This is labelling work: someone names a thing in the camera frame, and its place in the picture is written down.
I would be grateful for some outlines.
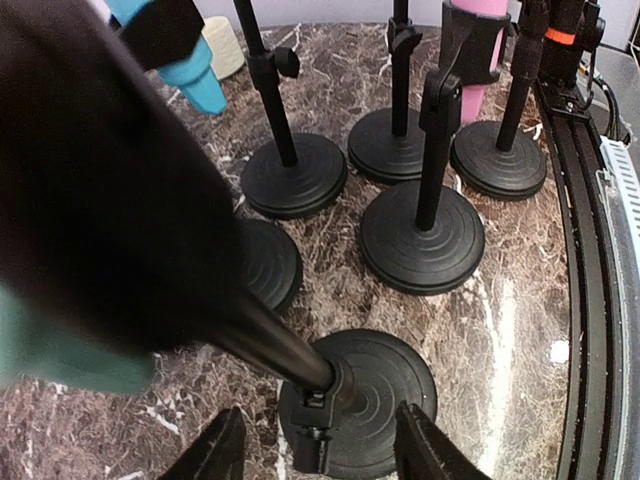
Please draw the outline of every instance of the orange band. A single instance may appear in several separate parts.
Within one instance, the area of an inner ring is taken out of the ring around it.
[[[549,28],[545,36],[549,40],[561,43],[562,45],[573,45],[573,42],[576,41],[575,35],[561,32],[560,30],[556,30],[555,28]]]

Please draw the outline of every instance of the granite countertop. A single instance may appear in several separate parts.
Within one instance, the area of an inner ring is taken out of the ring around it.
[[[297,25],[265,32],[293,46],[302,70],[281,91],[294,131],[326,135],[346,151],[354,123],[389,105],[390,63],[383,25]],[[426,29],[413,57],[411,104],[435,66],[438,29]],[[246,70],[223,83],[221,117],[195,111],[158,78],[150,80],[234,186],[238,211],[256,216],[238,190],[249,155],[270,138]],[[483,118],[501,118],[509,86],[503,74]],[[522,120],[540,122],[533,98]],[[546,149],[544,135],[540,139]],[[502,203],[448,185],[478,209],[487,235],[476,274],[447,295],[416,298],[381,285],[360,256],[356,231],[365,207],[385,187],[350,170],[336,205],[282,222],[304,259],[303,289],[284,320],[305,339],[366,327],[398,335],[434,373],[437,423],[472,462],[495,479],[555,478],[565,413],[569,294],[555,182],[534,198]],[[154,479],[219,410],[238,405],[248,433],[246,479],[310,478],[292,472],[276,421],[275,379],[209,346],[162,355],[152,388],[139,397],[74,391],[24,379],[0,392],[0,478]]]

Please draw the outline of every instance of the black round base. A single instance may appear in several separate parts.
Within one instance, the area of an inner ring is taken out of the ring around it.
[[[282,314],[302,285],[302,257],[280,227],[263,220],[241,220],[245,261],[241,284],[267,307]]]
[[[260,147],[242,172],[240,186],[247,202],[266,217],[288,220],[319,212],[342,193],[347,181],[344,156],[320,135],[296,133],[295,167],[282,166],[274,141]]]
[[[538,144],[518,130],[509,152],[496,148],[500,122],[464,127],[453,142],[451,165],[474,190],[499,200],[535,195],[547,177],[547,161]]]
[[[396,185],[367,208],[360,243],[371,271],[411,295],[436,295],[460,286],[480,264],[484,228],[461,195],[443,187],[433,228],[415,225],[419,182]]]
[[[349,160],[366,177],[387,185],[419,179],[424,150],[419,117],[417,111],[409,109],[404,137],[391,134],[390,108],[363,117],[349,134]]]
[[[396,469],[393,453],[395,411],[401,401],[418,405],[435,420],[437,396],[429,367],[402,340],[373,330],[346,330],[318,340],[313,346],[328,358],[340,358],[353,369],[358,386],[356,406],[336,415],[329,431],[328,475],[333,478],[374,479]],[[278,410],[284,436],[295,445],[291,425],[299,390],[284,384]]]

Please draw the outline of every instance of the pink bottle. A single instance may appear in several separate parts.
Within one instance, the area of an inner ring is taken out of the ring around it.
[[[452,0],[454,6],[466,10],[467,12],[478,13],[487,16],[504,16],[507,13],[508,0]],[[500,45],[502,43],[503,31],[496,38],[496,46],[491,59],[491,70],[498,66],[500,56]],[[487,91],[487,85],[469,85],[462,91],[462,124],[466,125],[476,120],[480,114],[482,100]]]

